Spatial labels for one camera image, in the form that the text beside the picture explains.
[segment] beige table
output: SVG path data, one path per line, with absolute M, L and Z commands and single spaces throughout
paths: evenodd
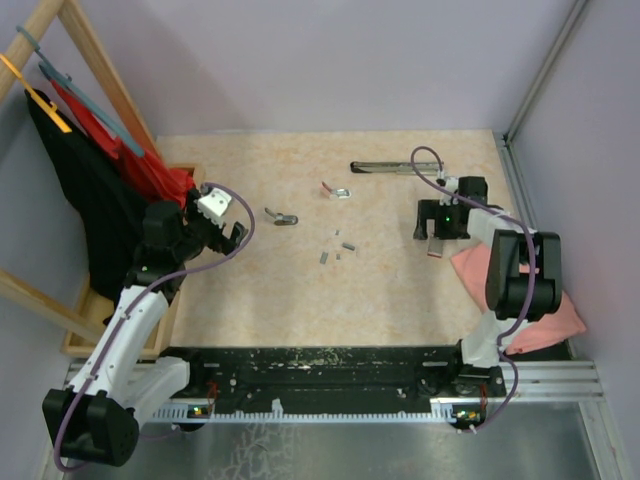
M 160 138 L 169 163 L 203 164 L 205 178 L 240 193 L 257 220 L 244 252 L 185 280 L 172 345 L 436 345 L 470 332 L 479 310 L 448 261 L 469 241 L 448 242 L 439 260 L 412 240 L 416 202 L 437 192 L 414 176 L 354 175 L 348 168 L 354 160 L 407 161 L 422 144 L 440 153 L 449 174 L 485 176 L 490 202 L 511 209 L 490 131 Z M 418 160 L 433 159 L 422 152 Z M 328 200 L 323 180 L 349 188 L 352 198 Z M 300 223 L 276 227 L 265 207 L 298 215 Z M 230 219 L 248 225 L 238 204 Z M 319 262 L 323 251 L 326 265 Z M 190 266 L 217 257 L 207 252 Z

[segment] clothing rack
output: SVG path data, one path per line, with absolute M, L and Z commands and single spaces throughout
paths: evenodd
M 78 0 L 40 0 L 23 27 L 39 42 L 56 16 L 82 54 L 125 128 L 143 148 L 162 158 L 138 107 L 124 86 Z M 31 43 L 18 33 L 6 50 L 5 56 L 22 71 L 33 51 Z M 0 102 L 4 100 L 15 81 L 15 75 L 0 63 Z M 184 164 L 178 167 L 190 170 L 196 182 L 202 180 L 202 178 L 196 178 L 202 174 L 197 166 Z M 66 348 L 63 348 L 63 351 L 76 356 L 90 355 L 104 331 L 99 318 L 105 318 L 105 313 L 109 315 L 111 308 L 110 304 L 105 303 L 106 299 L 91 291 L 88 280 L 78 306 L 76 309 L 71 309 L 1 269 L 0 295 L 68 330 Z M 157 357 L 160 351 L 168 346 L 173 329 L 172 317 L 177 308 L 173 304 L 172 307 L 152 333 L 152 337 L 147 342 L 147 348 L 143 351 L 143 358 Z

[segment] wall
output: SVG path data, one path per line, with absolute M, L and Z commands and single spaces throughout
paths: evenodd
M 640 440 L 640 3 L 592 2 L 516 140 L 540 227 L 563 240 L 566 288 L 630 452 Z M 640 457 L 631 457 L 640 475 Z
M 571 0 L 84 0 L 156 134 L 504 131 Z
M 0 51 L 34 5 L 33 0 L 3 5 Z M 57 21 L 43 41 L 56 65 L 101 98 L 72 45 Z M 34 86 L 44 84 L 34 62 L 24 72 Z M 62 194 L 17 84 L 0 105 L 0 125 L 0 267 L 73 305 L 87 272 L 82 223 Z M 40 468 L 49 442 L 42 400 L 49 388 L 62 385 L 69 365 L 59 353 L 63 335 L 0 298 L 0 478 L 35 478 Z

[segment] wooden post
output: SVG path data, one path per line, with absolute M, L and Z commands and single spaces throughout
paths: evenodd
M 42 39 L 44 32 L 60 10 L 65 0 L 40 0 L 40 3 L 31 13 L 31 16 L 24 23 L 24 28 L 38 42 Z M 15 38 L 5 52 L 5 56 L 15 65 L 18 70 L 22 70 L 33 53 L 33 47 L 22 34 L 16 34 Z M 9 92 L 9 89 L 16 81 L 16 77 L 0 62 L 0 102 Z
M 100 326 L 90 323 L 73 310 L 4 270 L 0 270 L 0 295 L 87 340 L 98 343 L 102 336 Z
M 144 148 L 160 156 L 153 136 L 138 107 L 122 83 L 107 52 L 98 38 L 78 0 L 66 0 L 58 12 L 58 18 L 76 44 L 84 61 L 111 101 L 131 136 Z

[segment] gray floor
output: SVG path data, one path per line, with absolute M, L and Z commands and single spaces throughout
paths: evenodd
M 165 433 L 153 425 L 145 433 Z M 207 425 L 141 440 L 121 468 L 66 480 L 419 480 L 599 478 L 578 408 L 515 404 L 478 435 L 446 425 Z

